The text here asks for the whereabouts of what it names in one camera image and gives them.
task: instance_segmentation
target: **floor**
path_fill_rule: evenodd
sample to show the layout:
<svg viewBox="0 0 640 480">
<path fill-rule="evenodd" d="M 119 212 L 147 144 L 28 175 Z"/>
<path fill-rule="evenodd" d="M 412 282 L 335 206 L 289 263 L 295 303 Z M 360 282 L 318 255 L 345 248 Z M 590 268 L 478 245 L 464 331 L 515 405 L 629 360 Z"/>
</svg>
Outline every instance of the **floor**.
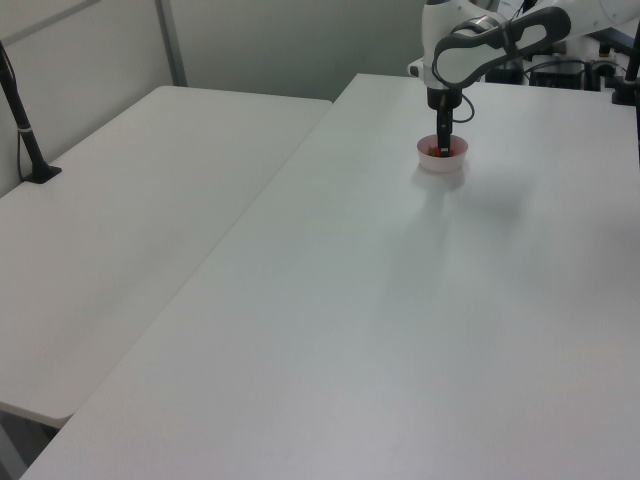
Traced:
<svg viewBox="0 0 640 480">
<path fill-rule="evenodd" d="M 18 480 L 57 430 L 0 412 L 0 480 Z"/>
</svg>

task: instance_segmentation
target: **white wall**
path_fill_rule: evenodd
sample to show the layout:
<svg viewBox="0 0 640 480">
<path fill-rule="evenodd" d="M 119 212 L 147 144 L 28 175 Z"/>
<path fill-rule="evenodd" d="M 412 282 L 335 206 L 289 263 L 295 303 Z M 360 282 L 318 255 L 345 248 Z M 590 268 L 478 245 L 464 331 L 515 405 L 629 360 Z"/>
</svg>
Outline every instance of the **white wall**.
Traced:
<svg viewBox="0 0 640 480">
<path fill-rule="evenodd" d="M 154 0 L 101 0 L 6 50 L 47 161 L 171 84 Z M 16 125 L 0 93 L 0 196 L 18 183 L 15 155 Z"/>
<path fill-rule="evenodd" d="M 422 56 L 424 0 L 172 0 L 191 87 L 335 98 Z"/>
</svg>

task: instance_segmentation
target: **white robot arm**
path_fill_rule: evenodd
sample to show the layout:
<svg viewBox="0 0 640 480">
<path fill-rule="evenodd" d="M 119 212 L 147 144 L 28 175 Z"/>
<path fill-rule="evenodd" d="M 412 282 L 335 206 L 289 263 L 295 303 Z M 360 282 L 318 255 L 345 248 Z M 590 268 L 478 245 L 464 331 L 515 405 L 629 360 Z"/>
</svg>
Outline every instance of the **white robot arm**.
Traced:
<svg viewBox="0 0 640 480">
<path fill-rule="evenodd" d="M 452 111 L 461 90 L 494 66 L 564 39 L 640 17 L 640 0 L 541 0 L 514 20 L 468 0 L 426 0 L 422 15 L 424 82 L 438 111 L 438 143 L 448 155 Z"/>
</svg>

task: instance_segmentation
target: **table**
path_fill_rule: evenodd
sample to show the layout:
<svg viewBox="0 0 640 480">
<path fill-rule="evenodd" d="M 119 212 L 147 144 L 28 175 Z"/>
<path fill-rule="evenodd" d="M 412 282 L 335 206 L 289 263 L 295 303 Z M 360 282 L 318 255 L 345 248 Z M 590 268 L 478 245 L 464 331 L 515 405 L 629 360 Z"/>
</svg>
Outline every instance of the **table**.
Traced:
<svg viewBox="0 0 640 480">
<path fill-rule="evenodd" d="M 329 102 L 162 87 L 0 201 L 0 410 L 60 427 Z"/>
<path fill-rule="evenodd" d="M 358 76 L 24 480 L 635 479 L 635 111 L 468 95 Z"/>
</svg>

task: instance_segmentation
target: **table surface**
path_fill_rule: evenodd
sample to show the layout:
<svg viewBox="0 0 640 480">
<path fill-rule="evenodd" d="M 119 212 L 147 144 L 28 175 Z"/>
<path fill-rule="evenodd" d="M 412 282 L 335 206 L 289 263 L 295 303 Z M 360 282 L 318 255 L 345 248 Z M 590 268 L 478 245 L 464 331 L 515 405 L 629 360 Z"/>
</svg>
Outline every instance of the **table surface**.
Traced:
<svg viewBox="0 0 640 480">
<path fill-rule="evenodd" d="M 636 479 L 635 111 L 468 94 L 434 176 L 358 76 L 24 480 Z"/>
<path fill-rule="evenodd" d="M 163 87 L 0 200 L 0 409 L 62 425 L 330 103 Z"/>
</svg>

